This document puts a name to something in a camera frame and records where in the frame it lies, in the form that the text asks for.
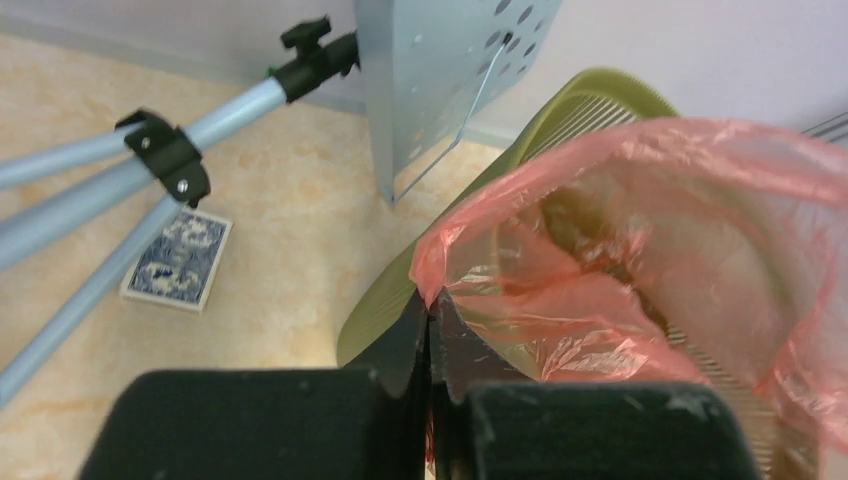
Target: green object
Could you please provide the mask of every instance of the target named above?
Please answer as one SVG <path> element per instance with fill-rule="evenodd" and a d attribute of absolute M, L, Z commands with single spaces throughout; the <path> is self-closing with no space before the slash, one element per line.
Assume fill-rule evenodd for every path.
<path fill-rule="evenodd" d="M 542 107 L 515 142 L 451 207 L 495 178 L 578 135 L 639 119 L 674 116 L 677 112 L 671 105 L 640 80 L 607 68 L 585 70 Z M 406 247 L 354 307 L 339 335 L 336 357 L 340 366 L 359 355 L 400 316 L 415 291 L 409 280 L 414 250 L 415 243 Z"/>

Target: black clamp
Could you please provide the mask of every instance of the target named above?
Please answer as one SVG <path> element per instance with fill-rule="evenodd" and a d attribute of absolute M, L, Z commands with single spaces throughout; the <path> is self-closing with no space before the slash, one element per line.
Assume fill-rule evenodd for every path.
<path fill-rule="evenodd" d="M 124 137 L 124 143 L 144 162 L 150 173 L 175 200 L 197 208 L 212 187 L 201 165 L 203 155 L 179 127 L 171 127 L 159 115 L 139 109 L 115 125 L 115 128 L 143 122 L 138 130 Z"/>
<path fill-rule="evenodd" d="M 283 46 L 297 52 L 294 60 L 272 74 L 286 92 L 286 103 L 315 90 L 337 73 L 346 76 L 354 65 L 359 67 L 355 33 L 342 35 L 326 46 L 318 43 L 331 30 L 330 20 L 324 17 L 300 23 L 280 35 Z"/>

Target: beige tile floor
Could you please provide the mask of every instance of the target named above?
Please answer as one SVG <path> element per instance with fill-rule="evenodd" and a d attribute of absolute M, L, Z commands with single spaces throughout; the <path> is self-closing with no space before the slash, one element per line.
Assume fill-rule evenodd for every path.
<path fill-rule="evenodd" d="M 108 131 L 142 105 L 185 124 L 240 90 L 0 36 L 0 159 Z M 391 209 L 375 193 L 359 116 L 281 108 L 210 149 L 202 208 L 235 227 L 205 312 L 108 295 L 0 411 L 0 478 L 72 478 L 115 397 L 147 370 L 333 366 L 372 279 L 498 153 L 461 144 Z M 0 192 L 0 218 L 99 168 Z M 161 194 L 152 185 L 0 273 L 0 366 Z"/>

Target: tripod leg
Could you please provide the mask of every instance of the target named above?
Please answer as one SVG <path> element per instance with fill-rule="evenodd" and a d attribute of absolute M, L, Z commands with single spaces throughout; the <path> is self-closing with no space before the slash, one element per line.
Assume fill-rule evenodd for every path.
<path fill-rule="evenodd" d="M 282 105 L 286 93 L 274 78 L 257 84 L 185 128 L 204 150 Z M 153 180 L 136 157 L 0 222 L 0 270 L 44 248 Z"/>
<path fill-rule="evenodd" d="M 141 124 L 0 163 L 0 190 L 94 163 L 127 150 L 124 137 Z"/>
<path fill-rule="evenodd" d="M 174 221 L 182 207 L 170 195 L 162 198 L 29 345 L 0 372 L 0 409 L 59 348 L 100 299 L 120 281 L 130 264 Z"/>

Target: blue patterned card back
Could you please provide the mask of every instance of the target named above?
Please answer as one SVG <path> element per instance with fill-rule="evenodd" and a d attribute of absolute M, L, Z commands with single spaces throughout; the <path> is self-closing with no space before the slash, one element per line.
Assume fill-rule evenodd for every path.
<path fill-rule="evenodd" d="M 201 311 L 232 222 L 183 210 L 130 269 L 121 294 Z"/>

